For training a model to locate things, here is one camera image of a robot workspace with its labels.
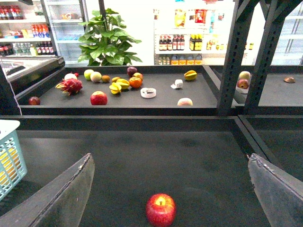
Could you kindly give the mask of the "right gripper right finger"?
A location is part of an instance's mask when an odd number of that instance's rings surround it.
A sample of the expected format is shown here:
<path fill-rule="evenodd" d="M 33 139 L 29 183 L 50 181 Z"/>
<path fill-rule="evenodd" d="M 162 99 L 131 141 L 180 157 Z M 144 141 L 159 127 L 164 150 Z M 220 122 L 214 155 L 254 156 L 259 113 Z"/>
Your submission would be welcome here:
<path fill-rule="evenodd" d="M 254 192 L 272 227 L 303 225 L 303 183 L 258 154 L 248 169 Z"/>

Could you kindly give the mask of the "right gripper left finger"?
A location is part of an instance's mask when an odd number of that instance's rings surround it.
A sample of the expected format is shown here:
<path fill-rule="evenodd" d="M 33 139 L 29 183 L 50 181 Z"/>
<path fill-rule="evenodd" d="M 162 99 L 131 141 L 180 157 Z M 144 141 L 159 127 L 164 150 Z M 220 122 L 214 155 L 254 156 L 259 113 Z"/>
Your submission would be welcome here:
<path fill-rule="evenodd" d="M 90 153 L 0 218 L 2 227 L 77 227 L 95 172 Z"/>

